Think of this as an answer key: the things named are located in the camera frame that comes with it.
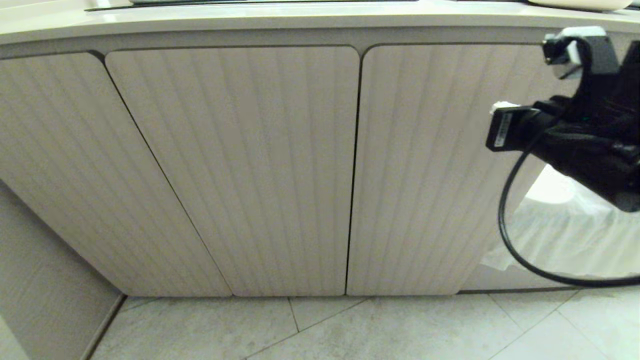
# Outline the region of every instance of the black mount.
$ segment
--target black mount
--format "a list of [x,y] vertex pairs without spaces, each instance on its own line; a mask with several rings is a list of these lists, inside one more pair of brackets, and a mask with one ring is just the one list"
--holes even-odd
[[495,110],[486,146],[531,153],[623,211],[640,211],[640,41],[618,64],[598,27],[547,35],[545,60],[560,79],[581,76],[571,98]]

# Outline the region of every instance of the floor tile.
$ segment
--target floor tile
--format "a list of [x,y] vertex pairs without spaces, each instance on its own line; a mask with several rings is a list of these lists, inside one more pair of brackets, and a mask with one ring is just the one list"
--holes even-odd
[[607,360],[573,325],[553,312],[491,360]]
[[541,322],[577,291],[544,291],[535,293],[502,293],[490,296],[522,330]]
[[640,288],[581,290],[558,311],[610,360],[640,359]]
[[375,298],[249,360],[486,360],[521,333],[487,295]]
[[286,298],[159,299],[118,314],[92,360],[242,359],[295,333]]
[[342,310],[365,300],[365,297],[292,297],[291,309],[298,329],[304,330]]
[[127,300],[124,301],[124,304],[122,304],[122,307],[120,308],[120,312],[132,309],[134,307],[142,306],[156,299],[158,298],[157,297],[135,297],[135,296],[127,297]]

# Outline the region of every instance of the countertop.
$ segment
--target countertop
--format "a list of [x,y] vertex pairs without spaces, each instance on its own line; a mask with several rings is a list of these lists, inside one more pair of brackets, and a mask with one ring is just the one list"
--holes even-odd
[[[0,45],[94,35],[226,29],[599,25],[640,33],[640,11],[598,13],[524,3],[411,2],[207,4],[86,12],[109,0],[14,1],[0,8]],[[112,3],[128,3],[111,0]]]

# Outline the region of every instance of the white cabinet door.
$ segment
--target white cabinet door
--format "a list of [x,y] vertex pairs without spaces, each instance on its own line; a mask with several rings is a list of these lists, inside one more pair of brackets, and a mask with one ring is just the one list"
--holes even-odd
[[0,61],[0,177],[124,293],[230,295],[93,55]]
[[[499,236],[518,156],[484,147],[491,105],[572,95],[577,82],[524,45],[380,46],[362,71],[347,293],[456,293]],[[528,162],[512,203],[541,170]]]
[[235,295],[344,293],[359,63],[350,47],[108,54]]

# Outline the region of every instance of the vertical ribbed texture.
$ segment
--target vertical ribbed texture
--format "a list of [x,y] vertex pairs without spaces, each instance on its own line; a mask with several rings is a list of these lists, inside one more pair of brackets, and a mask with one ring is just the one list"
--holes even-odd
[[[347,293],[456,293],[498,236],[518,156],[485,148],[491,105],[571,95],[577,82],[556,80],[536,46],[381,46],[363,66]],[[540,170],[528,161],[511,204]]]
[[0,61],[0,177],[124,293],[230,295],[101,62]]
[[107,65],[234,294],[344,293],[355,50],[123,51]]

